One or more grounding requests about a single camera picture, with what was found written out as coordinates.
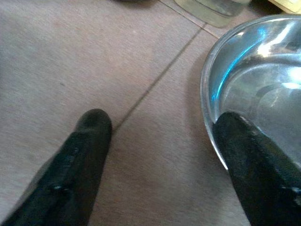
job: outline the tile floor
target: tile floor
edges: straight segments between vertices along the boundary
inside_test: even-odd
[[[0,2],[0,221],[77,119],[114,135],[91,226],[247,226],[208,140],[202,65],[235,25],[278,13],[255,0],[214,28],[173,0]]]

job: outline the metal bowl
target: metal bowl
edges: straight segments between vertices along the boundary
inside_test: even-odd
[[[201,76],[210,140],[227,111],[251,120],[301,167],[301,16],[266,16],[241,24],[211,49]]]

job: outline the bowl rim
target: bowl rim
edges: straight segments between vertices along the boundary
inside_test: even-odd
[[[208,79],[212,68],[212,65],[215,61],[216,56],[218,55],[219,51],[223,47],[223,45],[231,39],[235,34],[239,33],[243,29],[253,26],[255,24],[259,24],[262,22],[267,22],[267,21],[279,21],[279,20],[287,20],[287,19],[292,19],[292,18],[298,18],[301,19],[301,15],[294,15],[294,14],[281,14],[281,15],[270,15],[270,16],[264,16],[255,20],[247,21],[242,24],[239,24],[238,26],[232,28],[228,32],[226,32],[211,48],[209,51],[207,58],[204,62],[203,69],[201,71],[201,78],[200,78],[200,100],[201,100],[201,108],[202,108],[202,113],[204,117],[204,123],[205,127],[207,130],[207,134],[209,136],[209,139],[211,141],[211,144],[220,159],[221,163],[223,164],[224,168],[228,170],[227,164],[222,157],[221,152],[219,151],[217,144],[214,141],[213,135],[212,135],[212,121],[211,117],[209,114],[209,91],[208,91]]]

